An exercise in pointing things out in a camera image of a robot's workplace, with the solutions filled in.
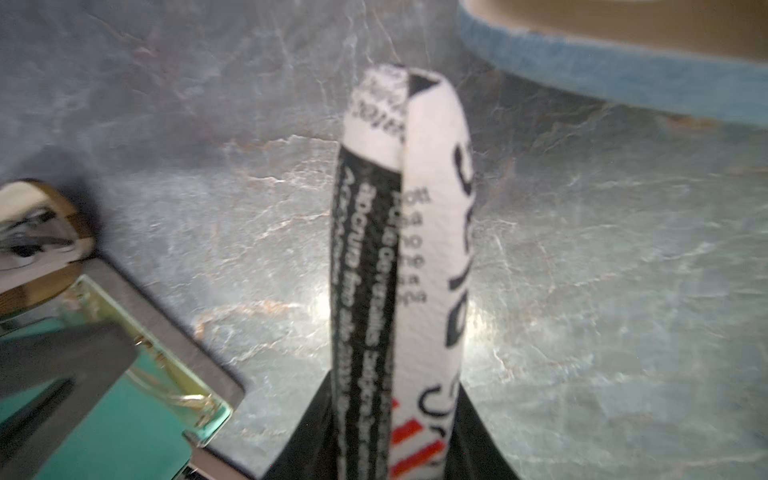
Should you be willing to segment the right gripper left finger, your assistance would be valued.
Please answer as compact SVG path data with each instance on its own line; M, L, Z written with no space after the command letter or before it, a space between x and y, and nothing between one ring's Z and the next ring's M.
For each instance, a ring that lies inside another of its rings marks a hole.
M331 373L314 394L285 447L264 480L332 480L336 478L336 437Z

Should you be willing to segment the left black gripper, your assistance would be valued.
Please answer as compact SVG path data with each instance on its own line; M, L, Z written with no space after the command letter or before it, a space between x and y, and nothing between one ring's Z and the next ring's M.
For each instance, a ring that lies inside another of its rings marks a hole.
M111 322L1 342L1 397L43 390L1 422L1 477L32 479L137 359Z

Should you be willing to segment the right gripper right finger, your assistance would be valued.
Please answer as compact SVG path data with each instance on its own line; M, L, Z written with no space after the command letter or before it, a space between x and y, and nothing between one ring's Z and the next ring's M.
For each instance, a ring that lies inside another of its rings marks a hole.
M448 480L519 480L487 431L462 384L446 457Z

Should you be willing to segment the grey case mint lining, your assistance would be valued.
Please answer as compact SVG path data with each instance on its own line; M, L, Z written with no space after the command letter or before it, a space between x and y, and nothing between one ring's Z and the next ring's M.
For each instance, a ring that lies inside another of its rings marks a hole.
M151 305L160 315L158 324L168 328L161 339L236 410L244 396L238 381L179 330L131 280L100 259L84 261L81 275L58 296L13 317L1 318L1 342L78 325L110 322L88 322L78 314L74 287L83 276L132 306L141 300ZM213 438L203 443L188 432L162 402L134 386L127 370L32 479L241 477L238 468L210 450L209 442ZM1 422L42 390L39 386L6 399L1 397Z

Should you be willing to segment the light blue case white sunglasses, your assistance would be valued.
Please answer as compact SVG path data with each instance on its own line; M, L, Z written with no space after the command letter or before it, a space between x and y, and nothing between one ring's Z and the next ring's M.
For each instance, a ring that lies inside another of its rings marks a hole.
M461 1L459 36L495 68L679 115L767 124L764 1Z

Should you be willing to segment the plaid beige glasses case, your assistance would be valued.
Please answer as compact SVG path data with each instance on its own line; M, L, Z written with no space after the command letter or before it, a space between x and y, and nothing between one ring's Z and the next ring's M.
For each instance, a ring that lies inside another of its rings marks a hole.
M35 308L81 275L95 236L64 195L37 180L1 186L1 318Z

